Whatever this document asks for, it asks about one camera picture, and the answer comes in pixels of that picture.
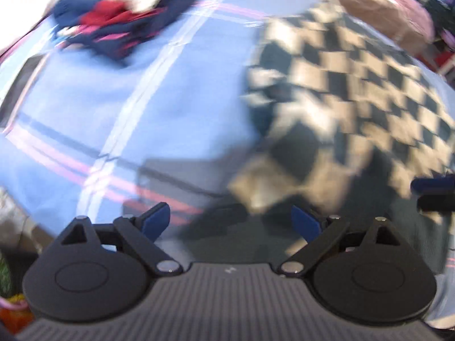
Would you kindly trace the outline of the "green cream checkered sweater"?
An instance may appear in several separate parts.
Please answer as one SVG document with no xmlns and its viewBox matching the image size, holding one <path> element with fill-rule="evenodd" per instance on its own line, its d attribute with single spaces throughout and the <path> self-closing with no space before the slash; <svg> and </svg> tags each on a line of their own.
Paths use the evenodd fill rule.
<svg viewBox="0 0 455 341">
<path fill-rule="evenodd" d="M 419 212 L 410 190 L 452 169 L 453 118 L 408 54 L 338 0 L 264 21 L 243 100 L 261 142 L 230 190 L 249 211 L 297 196 L 325 214 L 454 219 Z"/>
</svg>

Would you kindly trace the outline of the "navy red clothes pile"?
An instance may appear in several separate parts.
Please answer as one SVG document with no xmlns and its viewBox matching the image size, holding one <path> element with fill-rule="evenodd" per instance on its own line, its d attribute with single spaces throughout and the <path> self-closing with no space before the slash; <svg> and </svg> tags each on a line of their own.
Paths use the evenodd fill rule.
<svg viewBox="0 0 455 341">
<path fill-rule="evenodd" d="M 53 10 L 55 38 L 123 63 L 139 44 L 158 36 L 197 0 L 159 0 L 135 13 L 119 0 L 59 0 Z"/>
</svg>

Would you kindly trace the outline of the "light blue striped bedsheet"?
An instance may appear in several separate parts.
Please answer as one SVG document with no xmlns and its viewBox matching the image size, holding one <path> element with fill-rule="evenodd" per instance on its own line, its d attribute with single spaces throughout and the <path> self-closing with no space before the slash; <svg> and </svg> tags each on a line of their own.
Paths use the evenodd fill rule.
<svg viewBox="0 0 455 341">
<path fill-rule="evenodd" d="M 20 78 L 31 80 L 15 85 L 25 101 L 1 137 L 1 186 L 33 219 L 30 241 L 59 234 L 75 216 L 110 223 L 166 202 L 170 226 L 158 242 L 185 265 L 278 263 L 291 255 L 300 243 L 291 208 L 331 214 L 297 196 L 253 213 L 230 183 L 261 142 L 243 100 L 261 27 L 321 1 L 197 0 L 123 63 L 64 47 L 47 19 L 1 70 L 4 84 L 22 66 Z M 350 16 L 408 54 L 448 111 L 448 88 L 436 76 Z M 433 272 L 451 266 L 454 219 L 383 217 Z"/>
</svg>

